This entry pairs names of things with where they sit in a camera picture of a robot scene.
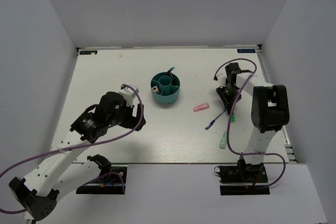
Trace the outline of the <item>yellow black highlighter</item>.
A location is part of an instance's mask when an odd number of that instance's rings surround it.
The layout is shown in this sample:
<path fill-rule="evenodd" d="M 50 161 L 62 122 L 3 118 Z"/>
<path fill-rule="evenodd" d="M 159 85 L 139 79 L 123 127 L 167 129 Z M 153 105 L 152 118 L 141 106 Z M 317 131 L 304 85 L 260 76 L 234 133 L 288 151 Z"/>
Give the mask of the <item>yellow black highlighter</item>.
<path fill-rule="evenodd" d="M 173 85 L 173 86 L 177 86 L 177 82 L 176 82 L 176 79 L 174 78 L 174 75 L 170 72 L 170 73 L 169 73 L 169 76 L 170 76 L 170 78 L 171 78 L 171 80 L 172 80 L 172 85 Z"/>

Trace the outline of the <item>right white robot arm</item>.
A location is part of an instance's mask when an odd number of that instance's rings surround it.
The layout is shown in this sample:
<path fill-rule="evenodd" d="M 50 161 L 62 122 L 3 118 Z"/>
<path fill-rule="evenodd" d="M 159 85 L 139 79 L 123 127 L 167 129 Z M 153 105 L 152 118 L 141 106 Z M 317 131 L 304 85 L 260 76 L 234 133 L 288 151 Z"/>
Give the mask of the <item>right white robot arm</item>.
<path fill-rule="evenodd" d="M 287 89 L 283 85 L 274 85 L 265 81 L 251 70 L 243 70 L 234 61 L 223 64 L 225 74 L 214 80 L 219 82 L 216 93 L 224 104 L 230 118 L 234 115 L 234 108 L 245 91 L 252 97 L 251 121 L 254 126 L 250 140 L 245 150 L 239 155 L 244 164 L 238 166 L 238 177 L 247 182 L 256 175 L 254 166 L 264 162 L 268 146 L 273 137 L 289 122 L 289 106 Z"/>

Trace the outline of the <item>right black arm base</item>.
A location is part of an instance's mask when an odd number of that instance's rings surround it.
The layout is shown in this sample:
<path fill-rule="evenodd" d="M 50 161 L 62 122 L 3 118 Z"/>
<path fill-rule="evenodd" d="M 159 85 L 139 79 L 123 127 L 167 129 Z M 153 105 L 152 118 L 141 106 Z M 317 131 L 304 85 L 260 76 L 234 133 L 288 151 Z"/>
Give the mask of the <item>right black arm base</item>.
<path fill-rule="evenodd" d="M 219 177 L 219 188 L 222 196 L 269 195 L 268 177 L 263 163 L 247 164 L 239 159 L 236 165 L 214 168 Z"/>

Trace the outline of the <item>pink correction tape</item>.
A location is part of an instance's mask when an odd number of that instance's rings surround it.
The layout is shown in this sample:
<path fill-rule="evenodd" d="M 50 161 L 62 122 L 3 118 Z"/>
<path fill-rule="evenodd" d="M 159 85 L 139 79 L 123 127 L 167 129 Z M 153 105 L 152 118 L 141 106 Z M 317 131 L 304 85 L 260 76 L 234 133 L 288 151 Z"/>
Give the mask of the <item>pink correction tape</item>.
<path fill-rule="evenodd" d="M 209 104 L 207 102 L 202 103 L 200 105 L 197 105 L 193 108 L 193 112 L 199 112 L 199 111 L 203 111 L 209 108 Z"/>

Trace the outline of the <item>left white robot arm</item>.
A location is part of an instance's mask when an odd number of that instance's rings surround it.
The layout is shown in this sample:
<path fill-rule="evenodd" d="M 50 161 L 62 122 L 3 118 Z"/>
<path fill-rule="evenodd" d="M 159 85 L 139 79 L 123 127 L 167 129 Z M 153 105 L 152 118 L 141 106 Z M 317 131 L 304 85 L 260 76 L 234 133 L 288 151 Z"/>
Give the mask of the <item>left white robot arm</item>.
<path fill-rule="evenodd" d="M 64 172 L 85 150 L 98 145 L 97 140 L 110 128 L 120 126 L 130 133 L 142 129 L 144 106 L 141 102 L 134 105 L 134 99 L 139 99 L 139 90 L 134 86 L 124 84 L 119 92 L 107 92 L 73 122 L 57 150 L 47 154 L 23 178 L 14 177 L 9 182 L 16 200 L 33 220 L 45 219 L 62 198 L 77 188 L 118 175 L 111 169 L 111 162 L 100 154 L 88 156 L 70 175 Z"/>

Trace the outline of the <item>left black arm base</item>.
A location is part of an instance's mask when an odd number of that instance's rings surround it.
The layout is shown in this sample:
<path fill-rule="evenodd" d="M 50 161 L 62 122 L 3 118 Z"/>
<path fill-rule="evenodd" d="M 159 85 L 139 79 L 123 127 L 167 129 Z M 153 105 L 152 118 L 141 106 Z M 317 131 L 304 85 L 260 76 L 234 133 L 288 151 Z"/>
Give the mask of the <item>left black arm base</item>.
<path fill-rule="evenodd" d="M 124 195 L 127 182 L 127 165 L 113 165 L 102 155 L 88 156 L 88 161 L 98 165 L 100 173 L 76 190 L 77 195 Z"/>

